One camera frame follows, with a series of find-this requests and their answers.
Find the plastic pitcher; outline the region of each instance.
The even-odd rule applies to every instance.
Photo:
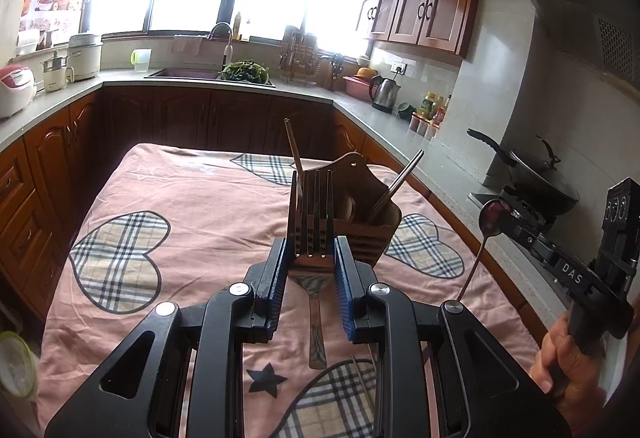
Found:
[[[147,72],[149,70],[150,61],[150,48],[139,48],[131,52],[131,64],[135,67],[136,72]]]

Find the frying pan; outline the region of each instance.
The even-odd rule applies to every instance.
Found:
[[[560,159],[541,137],[538,137],[538,140],[546,147],[548,161],[513,149],[507,154],[494,139],[475,129],[468,129],[466,133],[495,151],[500,160],[509,167],[513,188],[545,218],[564,214],[578,203],[580,196],[556,170],[556,163],[560,162]]]

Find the faucet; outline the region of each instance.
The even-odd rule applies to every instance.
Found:
[[[220,26],[220,25],[226,25],[226,28],[228,28],[229,30],[229,41],[225,46],[225,53],[222,56],[222,68],[224,69],[224,67],[228,64],[231,63],[231,56],[233,56],[234,53],[234,49],[231,46],[231,38],[234,34],[234,30],[231,27],[231,25],[229,25],[227,22],[218,22],[216,23],[213,28],[211,29],[211,32],[209,32],[209,34],[207,35],[207,39],[208,40],[212,40],[213,39],[213,33],[215,32],[215,30]]]

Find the bolt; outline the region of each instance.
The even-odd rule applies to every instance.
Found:
[[[245,283],[234,283],[229,287],[229,293],[237,296],[246,295],[249,293],[249,290],[249,285]]]
[[[386,295],[391,292],[391,289],[388,287],[388,285],[385,285],[384,283],[374,283],[369,287],[369,290],[374,295]]]
[[[452,314],[462,313],[462,310],[464,308],[465,307],[462,306],[462,303],[460,303],[460,301],[454,301],[453,299],[450,299],[449,301],[444,302],[444,309]]]
[[[156,306],[156,313],[162,317],[171,315],[174,311],[175,304],[171,303],[171,301],[164,301],[164,303],[160,303]]]

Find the electric kettle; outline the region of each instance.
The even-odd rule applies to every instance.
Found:
[[[373,93],[373,86],[376,88],[376,93]],[[400,85],[396,84],[393,79],[385,79],[380,75],[376,75],[369,84],[369,97],[371,97],[371,106],[376,110],[386,111],[391,113],[396,103],[396,97],[398,97],[398,90]]]

